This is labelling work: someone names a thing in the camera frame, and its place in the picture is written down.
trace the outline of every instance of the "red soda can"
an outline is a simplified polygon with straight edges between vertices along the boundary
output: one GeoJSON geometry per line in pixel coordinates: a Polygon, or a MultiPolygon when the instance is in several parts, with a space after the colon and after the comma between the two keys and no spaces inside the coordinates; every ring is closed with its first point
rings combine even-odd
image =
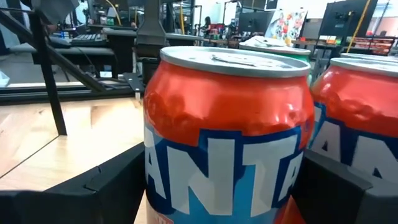
{"type": "Polygon", "coordinates": [[[373,61],[379,61],[379,62],[398,63],[398,57],[392,57],[392,56],[342,53],[342,54],[340,54],[340,57],[342,57],[342,58],[356,58],[356,59],[373,60],[373,61]]]}
{"type": "Polygon", "coordinates": [[[333,58],[311,90],[310,149],[398,183],[398,64],[333,58]]]}
{"type": "Polygon", "coordinates": [[[148,224],[276,223],[313,129],[310,66],[166,47],[144,97],[148,224]]]}

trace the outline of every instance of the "wooden surface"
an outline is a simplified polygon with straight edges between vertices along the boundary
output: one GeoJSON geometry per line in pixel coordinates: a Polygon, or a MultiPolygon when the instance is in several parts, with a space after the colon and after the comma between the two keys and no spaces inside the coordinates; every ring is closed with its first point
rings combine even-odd
{"type": "Polygon", "coordinates": [[[57,137],[49,105],[0,107],[0,190],[46,190],[144,139],[142,106],[133,99],[68,102],[62,110],[68,136],[57,137]]]}

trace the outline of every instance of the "can rim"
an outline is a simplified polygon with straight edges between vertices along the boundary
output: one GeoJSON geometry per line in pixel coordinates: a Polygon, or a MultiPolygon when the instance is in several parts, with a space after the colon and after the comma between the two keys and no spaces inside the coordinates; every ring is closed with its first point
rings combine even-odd
{"type": "Polygon", "coordinates": [[[341,68],[355,70],[359,72],[371,72],[379,75],[385,75],[389,77],[398,77],[398,69],[396,71],[389,70],[388,68],[376,68],[369,67],[367,65],[387,65],[392,67],[398,67],[396,63],[392,62],[383,62],[377,60],[366,60],[366,59],[358,59],[358,58],[332,58],[330,60],[331,65],[336,65],[341,68]]]}
{"type": "Polygon", "coordinates": [[[278,46],[273,46],[273,47],[256,47],[256,46],[250,46],[246,45],[244,43],[239,43],[239,47],[245,50],[254,50],[258,52],[273,52],[273,53],[285,53],[285,54],[292,54],[292,55],[310,55],[311,50],[307,49],[296,49],[296,48],[291,48],[294,50],[289,50],[289,47],[278,47],[278,46]]]}
{"type": "Polygon", "coordinates": [[[342,57],[342,58],[357,58],[357,59],[365,59],[365,60],[377,60],[377,61],[381,61],[381,62],[398,63],[398,58],[388,57],[388,56],[380,56],[380,55],[341,53],[340,57],[342,57]]]}
{"type": "Polygon", "coordinates": [[[285,57],[281,55],[253,52],[250,50],[238,50],[238,49],[224,49],[217,47],[196,47],[196,46],[175,46],[175,47],[164,47],[160,51],[160,57],[163,61],[178,65],[185,68],[192,68],[195,70],[207,71],[220,73],[225,75],[235,75],[239,77],[258,77],[258,78],[292,78],[292,77],[306,77],[310,70],[310,64],[297,60],[295,58],[285,57]],[[189,60],[188,57],[175,57],[172,54],[176,52],[185,52],[192,54],[192,52],[219,52],[227,54],[241,54],[262,58],[269,58],[273,60],[283,61],[293,68],[270,68],[268,70],[259,67],[252,68],[239,68],[239,67],[228,67],[226,65],[209,64],[200,61],[189,60]]]}

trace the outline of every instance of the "keyboard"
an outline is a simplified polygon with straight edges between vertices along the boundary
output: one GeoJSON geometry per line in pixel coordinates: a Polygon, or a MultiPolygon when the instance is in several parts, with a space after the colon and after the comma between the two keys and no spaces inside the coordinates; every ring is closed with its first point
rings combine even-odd
{"type": "Polygon", "coordinates": [[[104,47],[107,40],[101,34],[81,34],[72,39],[72,47],[104,47]]]}

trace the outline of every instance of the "colorful artwork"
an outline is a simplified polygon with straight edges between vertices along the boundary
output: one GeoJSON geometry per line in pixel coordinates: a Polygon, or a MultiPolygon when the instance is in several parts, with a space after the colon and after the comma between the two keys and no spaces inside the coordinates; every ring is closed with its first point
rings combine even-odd
{"type": "Polygon", "coordinates": [[[275,11],[265,37],[283,40],[286,45],[292,47],[292,40],[295,40],[300,35],[305,15],[307,15],[307,10],[304,9],[299,11],[285,11],[282,9],[275,11]]]}

